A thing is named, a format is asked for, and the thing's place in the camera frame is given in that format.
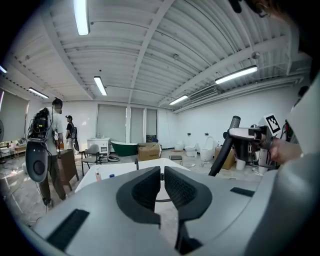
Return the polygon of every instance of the bottle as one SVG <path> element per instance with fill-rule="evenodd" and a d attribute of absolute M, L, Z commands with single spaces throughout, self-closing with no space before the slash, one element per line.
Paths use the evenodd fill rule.
<path fill-rule="evenodd" d="M 95 178 L 96 178 L 97 182 L 101 181 L 101 175 L 100 175 L 100 172 L 99 172 L 99 168 L 97 168 L 96 171 L 95 171 Z"/>

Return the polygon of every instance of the bathtub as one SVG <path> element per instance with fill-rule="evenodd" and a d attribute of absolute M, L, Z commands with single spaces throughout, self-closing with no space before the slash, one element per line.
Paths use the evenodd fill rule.
<path fill-rule="evenodd" d="M 125 143 L 119 141 L 111 141 L 112 147 L 115 153 L 119 157 L 134 156 L 137 154 L 138 144 L 137 143 Z"/>

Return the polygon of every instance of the toilet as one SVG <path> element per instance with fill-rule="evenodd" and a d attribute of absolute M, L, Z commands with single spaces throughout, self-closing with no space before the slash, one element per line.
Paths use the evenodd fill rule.
<path fill-rule="evenodd" d="M 177 144 L 174 145 L 174 150 L 184 150 L 184 147 L 184 143 L 181 140 L 179 140 Z"/>
<path fill-rule="evenodd" d="M 215 147 L 214 147 L 214 138 L 208 137 L 206 138 L 204 146 L 200 151 L 200 158 L 202 161 L 209 161 L 214 157 Z"/>
<path fill-rule="evenodd" d="M 187 157 L 195 157 L 197 155 L 197 144 L 195 146 L 184 147 Z"/>

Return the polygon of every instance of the fluorescent light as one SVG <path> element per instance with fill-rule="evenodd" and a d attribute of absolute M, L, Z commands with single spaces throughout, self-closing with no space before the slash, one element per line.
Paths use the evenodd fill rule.
<path fill-rule="evenodd" d="M 0 98 L 0 111 L 1 111 L 1 106 L 2 106 L 2 100 L 4 99 L 5 91 L 1 93 L 1 98 Z"/>
<path fill-rule="evenodd" d="M 87 0 L 73 0 L 73 8 L 79 36 L 88 35 L 90 28 Z"/>
<path fill-rule="evenodd" d="M 41 97 L 43 97 L 43 98 L 45 98 L 45 99 L 49 99 L 49 97 L 47 96 L 47 95 L 44 95 L 43 93 L 41 93 L 40 91 L 37 91 L 37 90 L 35 90 L 35 89 L 33 89 L 33 88 L 29 88 L 28 89 L 30 92 L 33 92 L 33 93 L 35 93 L 35 94 L 38 94 L 39 96 L 41 96 Z"/>
<path fill-rule="evenodd" d="M 174 104 L 176 104 L 176 103 L 178 103 L 178 102 L 180 102 L 180 101 L 183 101 L 183 100 L 185 100 L 185 99 L 187 99 L 187 98 L 188 98 L 187 95 L 183 95 L 183 96 L 181 96 L 180 98 L 177 98 L 176 100 L 172 101 L 172 102 L 170 103 L 170 105 L 174 105 Z"/>
<path fill-rule="evenodd" d="M 7 70 L 6 70 L 3 66 L 0 66 L 0 70 L 1 70 L 3 73 L 7 73 Z"/>
<path fill-rule="evenodd" d="M 222 77 L 216 79 L 215 82 L 217 84 L 221 84 L 221 83 L 229 81 L 231 79 L 235 79 L 235 78 L 238 78 L 238 77 L 241 77 L 241 76 L 256 72 L 257 70 L 258 70 L 258 68 L 257 68 L 256 65 L 249 66 L 247 68 L 240 69 L 240 70 L 238 70 L 236 72 L 233 72 L 233 73 L 227 74 L 225 76 L 222 76 Z"/>
<path fill-rule="evenodd" d="M 100 76 L 95 76 L 93 79 L 94 79 L 96 85 L 98 86 L 101 94 L 103 96 L 107 96 L 107 92 L 106 92 L 106 89 L 104 87 L 104 84 L 102 83 L 101 77 Z"/>

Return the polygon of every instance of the fan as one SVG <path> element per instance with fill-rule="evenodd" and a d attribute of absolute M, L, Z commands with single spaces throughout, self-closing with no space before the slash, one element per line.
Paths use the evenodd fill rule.
<path fill-rule="evenodd" d="M 2 121 L 0 120 L 0 143 L 2 142 L 2 140 L 4 139 L 4 135 L 5 135 L 5 128 L 4 128 L 4 124 L 2 123 Z M 2 153 L 0 150 L 0 164 L 4 164 L 6 161 L 2 160 Z"/>

